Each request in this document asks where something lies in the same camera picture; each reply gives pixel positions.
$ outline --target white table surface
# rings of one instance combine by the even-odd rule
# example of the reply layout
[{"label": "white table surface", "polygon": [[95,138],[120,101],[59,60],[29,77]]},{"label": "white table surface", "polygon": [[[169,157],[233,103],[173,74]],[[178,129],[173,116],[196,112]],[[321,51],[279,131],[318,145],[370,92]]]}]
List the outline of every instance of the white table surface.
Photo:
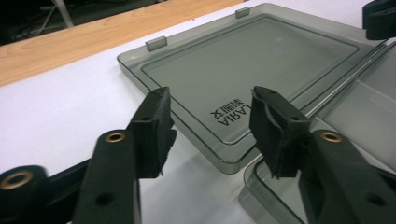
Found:
[{"label": "white table surface", "polygon": [[[370,1],[252,0],[2,87],[0,173],[37,164],[54,175],[87,160],[98,136],[125,128],[145,97],[119,69],[119,54],[264,2],[361,27]],[[163,173],[141,181],[144,223],[254,223],[238,202],[244,170],[222,174],[181,132]]]}]

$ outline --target tinted acrylic lid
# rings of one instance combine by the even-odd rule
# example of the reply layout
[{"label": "tinted acrylic lid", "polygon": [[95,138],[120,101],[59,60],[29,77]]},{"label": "tinted acrylic lid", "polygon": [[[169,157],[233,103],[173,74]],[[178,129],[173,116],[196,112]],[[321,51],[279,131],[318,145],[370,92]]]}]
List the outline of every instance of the tinted acrylic lid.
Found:
[{"label": "tinted acrylic lid", "polygon": [[169,87],[177,127],[220,171],[234,174],[258,155],[248,128],[254,86],[311,111],[378,44],[360,29],[264,4],[149,41],[118,60],[142,91]]},{"label": "tinted acrylic lid", "polygon": [[[395,45],[393,43],[378,52],[370,65],[361,69],[356,78],[321,109],[312,126],[312,130],[342,133],[370,164],[394,174]],[[246,169],[244,179],[247,190],[239,198],[245,209],[251,209],[251,202],[245,200],[251,194],[258,201],[259,209],[268,211],[279,223],[307,221],[297,185],[298,176],[274,179],[264,159],[259,158]]]}]

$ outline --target transparent plastic cover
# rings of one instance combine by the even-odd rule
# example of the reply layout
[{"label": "transparent plastic cover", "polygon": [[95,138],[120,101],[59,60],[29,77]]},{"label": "transparent plastic cover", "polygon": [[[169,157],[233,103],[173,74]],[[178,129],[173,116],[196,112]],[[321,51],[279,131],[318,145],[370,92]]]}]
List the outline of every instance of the transparent plastic cover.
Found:
[{"label": "transparent plastic cover", "polygon": [[120,67],[144,92],[170,87],[177,127],[226,174],[258,155],[248,128],[254,86],[304,109],[378,44],[359,29],[268,4],[166,39],[121,54]]}]

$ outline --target wooden surface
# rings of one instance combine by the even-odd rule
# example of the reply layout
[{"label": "wooden surface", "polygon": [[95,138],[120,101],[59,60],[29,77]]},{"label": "wooden surface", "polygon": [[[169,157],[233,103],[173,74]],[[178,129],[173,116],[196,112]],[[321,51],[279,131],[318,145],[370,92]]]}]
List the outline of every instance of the wooden surface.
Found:
[{"label": "wooden surface", "polygon": [[0,86],[242,2],[169,0],[0,47]]}]

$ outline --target plastic tab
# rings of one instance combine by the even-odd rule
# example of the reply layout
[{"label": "plastic tab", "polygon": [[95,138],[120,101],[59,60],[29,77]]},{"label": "plastic tab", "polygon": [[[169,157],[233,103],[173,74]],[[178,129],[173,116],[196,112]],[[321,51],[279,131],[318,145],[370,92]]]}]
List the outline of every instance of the plastic tab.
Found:
[{"label": "plastic tab", "polygon": [[146,42],[146,47],[148,51],[154,51],[168,45],[168,41],[165,36],[160,36],[158,38],[152,39]]},{"label": "plastic tab", "polygon": [[246,17],[249,14],[250,14],[250,7],[244,7],[244,8],[241,8],[241,9],[235,11],[235,17],[237,19],[240,19],[242,17]]}]

